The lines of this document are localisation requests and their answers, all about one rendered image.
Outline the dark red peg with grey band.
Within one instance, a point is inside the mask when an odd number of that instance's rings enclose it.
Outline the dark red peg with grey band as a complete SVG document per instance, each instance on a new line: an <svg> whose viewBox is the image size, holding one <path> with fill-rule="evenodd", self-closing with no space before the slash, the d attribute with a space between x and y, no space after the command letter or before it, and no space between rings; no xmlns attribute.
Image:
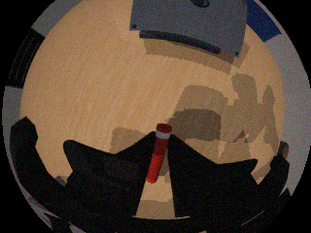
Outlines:
<svg viewBox="0 0 311 233"><path fill-rule="evenodd" d="M170 137L171 133L170 124L157 124L155 132L155 152L153 152L151 164L149 164L148 183L156 183L156 180L158 180L160 164L162 164L164 152L167 148L168 137Z"/></svg>

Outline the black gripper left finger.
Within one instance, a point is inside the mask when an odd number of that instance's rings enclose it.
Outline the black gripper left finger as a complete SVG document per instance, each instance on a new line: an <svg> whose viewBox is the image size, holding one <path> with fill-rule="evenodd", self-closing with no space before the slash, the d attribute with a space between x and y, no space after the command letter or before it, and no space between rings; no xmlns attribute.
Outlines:
<svg viewBox="0 0 311 233"><path fill-rule="evenodd" d="M63 152L73 170L127 190L129 209L132 209L132 216L136 216L155 146L156 132L152 131L116 154L86 147L74 140L65 140Z"/></svg>

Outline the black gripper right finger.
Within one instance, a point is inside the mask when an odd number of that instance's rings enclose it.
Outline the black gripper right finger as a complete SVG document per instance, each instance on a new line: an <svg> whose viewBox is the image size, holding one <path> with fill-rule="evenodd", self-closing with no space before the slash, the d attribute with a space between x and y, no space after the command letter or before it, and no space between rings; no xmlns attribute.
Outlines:
<svg viewBox="0 0 311 233"><path fill-rule="evenodd" d="M190 216L190 210L209 197L219 183L252 174L258 164L257 159L214 163L174 135L168 137L167 159L175 217Z"/></svg>

